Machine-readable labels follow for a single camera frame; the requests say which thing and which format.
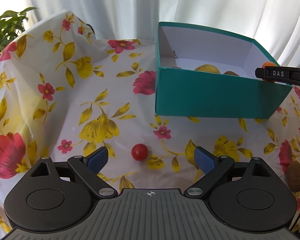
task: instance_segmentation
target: teal box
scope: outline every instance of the teal box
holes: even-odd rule
[[[292,89],[255,77],[278,65],[257,41],[215,28],[160,22],[156,58],[158,115],[268,119]]]

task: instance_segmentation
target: leaf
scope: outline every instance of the leaf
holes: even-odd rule
[[[155,124],[153,124],[153,123],[151,123],[150,126],[151,126],[152,128],[154,128],[154,129],[158,129],[158,127],[157,127]]]
[[[56,52],[59,49],[60,44],[61,42],[57,42],[56,44],[54,44],[52,52]]]
[[[97,144],[95,142],[87,142],[83,148],[83,156],[86,157],[93,153],[97,149]]]
[[[130,108],[130,103],[126,103],[124,106],[121,106],[111,118],[124,114],[129,110],[129,108]]]
[[[35,164],[37,159],[37,142],[34,140],[33,142],[28,143],[28,158],[31,166]]]
[[[269,154],[269,153],[273,152],[274,148],[275,148],[275,144],[273,144],[273,143],[268,143],[268,144],[266,145],[266,147],[264,147],[263,153],[264,153],[264,154]]]
[[[147,160],[147,165],[152,170],[155,170],[155,169],[160,170],[161,168],[165,167],[163,160],[160,160],[155,155],[150,155],[149,159]]]
[[[187,116],[187,118],[192,122],[200,122],[200,120],[197,117],[194,116]]]
[[[94,101],[95,101],[95,102],[101,101],[102,99],[105,99],[107,95],[108,95],[108,89],[106,89],[105,91],[101,92],[101,93],[96,97],[96,100],[94,100]]]
[[[108,103],[108,102],[101,102],[99,104],[102,105],[102,106],[108,106],[110,103]]]
[[[69,42],[63,49],[63,61],[71,59],[74,54],[74,42]]]
[[[90,104],[90,107],[85,109],[82,114],[80,115],[80,120],[79,120],[79,125],[83,124],[84,122],[86,122],[87,120],[90,119],[92,114],[92,104]]]
[[[65,90],[65,89],[66,89],[65,87],[56,87],[57,91],[62,91],[62,90]]]
[[[267,130],[268,130],[268,135],[269,135],[269,137],[270,137],[271,140],[273,140],[273,142],[274,142],[274,132],[271,130],[271,128],[268,128]]]
[[[113,55],[112,57],[111,57],[111,60],[113,61],[113,62],[117,62],[117,59],[118,59],[118,54],[115,54],[115,55]]]
[[[132,65],[131,65],[131,68],[132,68],[133,70],[135,70],[135,71],[137,71],[138,67],[139,67],[139,63],[138,63],[138,62],[134,62],[134,63],[132,63]]]
[[[74,80],[74,76],[73,76],[71,70],[68,68],[66,68],[66,79],[67,79],[69,86],[73,89],[74,85],[75,85],[75,80]]]
[[[46,110],[38,108],[36,111],[34,111],[33,120],[43,117],[45,113]]]
[[[130,57],[130,58],[138,57],[138,53],[135,53],[135,52],[130,53],[130,54],[129,54],[129,57]]]
[[[240,127],[241,127],[243,130],[245,130],[246,132],[248,132],[246,120],[244,120],[243,118],[239,118],[239,125],[240,125]]]
[[[4,115],[6,114],[7,108],[8,108],[7,100],[6,100],[6,98],[3,98],[0,102],[0,121],[2,120]]]
[[[135,72],[133,71],[124,71],[124,72],[120,72],[116,75],[116,77],[129,77],[133,74],[136,74]]]
[[[172,159],[172,169],[174,170],[175,173],[177,173],[178,171],[180,171],[180,164],[177,160],[178,155],[176,155],[173,159]]]
[[[98,177],[100,179],[103,179],[105,182],[110,180],[106,175],[102,174],[101,172],[98,173]]]
[[[246,148],[239,148],[238,151],[241,152],[247,158],[251,159],[253,157],[252,151],[250,151],[250,150],[248,150]]]
[[[242,143],[243,143],[243,137],[240,137],[238,142],[237,142],[237,146],[242,145]]]
[[[286,126],[287,121],[288,121],[288,120],[287,120],[287,117],[286,117],[286,116],[282,118],[282,124],[283,124],[283,126]]]
[[[94,70],[93,71],[98,77],[105,77],[105,74],[102,71]]]
[[[108,144],[108,143],[105,143],[105,142],[103,142],[103,145],[108,149],[108,155],[109,155],[109,157],[116,158],[112,146],[110,144]]]
[[[123,175],[119,182],[119,191],[121,191],[123,188],[135,188],[134,185],[126,179],[126,177]]]
[[[48,113],[50,113],[53,110],[55,105],[56,105],[56,102],[52,103],[52,105],[49,107]]]
[[[10,118],[7,118],[6,120],[4,120],[3,122],[3,127],[5,127],[10,121]]]
[[[22,55],[24,54],[27,46],[27,36],[23,35],[17,40],[17,50],[16,55],[20,59]]]
[[[157,125],[160,126],[161,125],[161,117],[155,114],[154,118],[155,118],[155,122],[157,123]]]
[[[44,76],[41,73],[39,73],[39,76],[40,76],[40,79],[41,79],[42,83],[45,84]]]

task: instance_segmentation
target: yellow leaf print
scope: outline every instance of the yellow leaf print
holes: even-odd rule
[[[234,144],[234,141],[228,141],[228,138],[224,135],[216,141],[213,154],[216,157],[227,155],[236,162],[239,161],[239,154],[237,153],[237,147]]]
[[[126,103],[124,106],[121,106],[111,118],[124,114],[129,110],[129,108],[130,108],[130,103]]]
[[[246,132],[248,132],[246,120],[244,120],[243,118],[239,118],[239,125],[240,125],[240,127],[241,127],[243,130],[245,130]]]
[[[252,158],[253,157],[252,151],[250,151],[246,148],[239,148],[238,151],[243,153],[243,155],[246,156],[247,158]]]
[[[161,168],[165,167],[163,160],[160,160],[155,155],[150,155],[149,159],[147,160],[147,165],[152,170],[160,170]]]
[[[38,108],[37,110],[34,111],[33,120],[43,117],[45,113],[46,110]]]
[[[119,136],[117,124],[108,119],[106,114],[102,113],[98,119],[88,122],[79,133],[79,138],[88,142],[102,142],[104,139],[111,139],[113,136]]]
[[[22,55],[24,54],[27,46],[27,36],[23,35],[20,37],[20,39],[17,40],[17,50],[16,55],[20,59]]]
[[[155,114],[154,118],[155,118],[155,122],[157,123],[157,125],[161,126],[161,122],[162,122],[161,117]]]
[[[118,54],[115,54],[115,55],[113,55],[112,57],[111,57],[111,60],[113,61],[113,62],[117,62],[117,59],[118,59]]]
[[[82,57],[74,62],[78,75],[83,79],[92,75],[93,65],[90,62],[91,57]]]
[[[273,152],[275,146],[276,146],[276,145],[273,144],[273,143],[268,143],[268,144],[266,145],[266,147],[264,147],[263,153],[264,153],[264,154],[269,154],[269,153]]]
[[[195,164],[195,161],[194,161],[194,150],[195,150],[196,147],[197,146],[190,139],[187,146],[186,146],[185,153],[186,153],[187,161],[190,164],[194,165],[197,169],[199,169],[199,167]]]
[[[97,149],[97,144],[95,142],[87,142],[83,148],[83,156],[86,157],[93,153]]]
[[[92,114],[92,104],[90,104],[90,107],[85,109],[82,114],[80,115],[80,120],[79,120],[79,125],[83,124],[84,122],[86,122],[87,120],[90,119]]]
[[[133,70],[135,70],[135,71],[137,71],[138,67],[139,67],[139,63],[138,63],[138,62],[134,62],[134,63],[132,63],[132,65],[131,65],[131,68],[132,68]]]
[[[7,109],[8,109],[7,100],[6,100],[6,98],[3,98],[0,102],[0,121],[6,114]]]
[[[53,31],[52,30],[48,30],[48,31],[44,32],[43,38],[47,42],[53,42]]]
[[[125,119],[134,118],[134,117],[136,117],[136,116],[133,115],[133,114],[126,114],[126,115],[124,115],[124,116],[119,117],[118,119],[120,119],[120,120],[125,120]]]
[[[119,182],[119,191],[121,191],[123,188],[135,188],[134,185],[126,179],[126,177],[123,175]]]
[[[129,77],[133,74],[136,74],[135,72],[133,71],[123,71],[123,72],[120,72],[116,75],[116,77]]]
[[[74,85],[75,85],[75,80],[74,80],[74,76],[73,76],[71,70],[68,68],[66,68],[66,79],[67,79],[69,86],[73,89]]]
[[[200,122],[200,120],[197,117],[194,116],[187,116],[187,118],[192,122]]]
[[[107,95],[108,95],[108,89],[106,89],[105,91],[101,92],[101,93],[96,97],[96,100],[94,100],[94,101],[95,101],[95,102],[101,101],[101,100],[105,99]]]
[[[106,147],[108,149],[108,155],[109,155],[109,157],[116,158],[112,146],[110,144],[108,144],[108,143],[105,143],[105,142],[103,142],[103,145],[104,145],[104,147]]]
[[[52,52],[58,51],[60,44],[61,42],[57,42],[56,44],[54,44]]]
[[[28,143],[27,150],[29,162],[31,166],[33,166],[37,158],[37,142],[34,140],[33,142]]]
[[[178,155],[176,155],[173,159],[172,159],[172,169],[174,170],[175,173],[177,173],[178,171],[180,171],[180,164],[177,160]]]
[[[74,54],[74,42],[69,42],[63,49],[63,61],[71,59]]]

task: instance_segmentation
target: cherry tomato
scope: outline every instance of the cherry tomato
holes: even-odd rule
[[[131,155],[136,161],[143,161],[148,157],[148,148],[144,144],[138,143],[132,147]]]

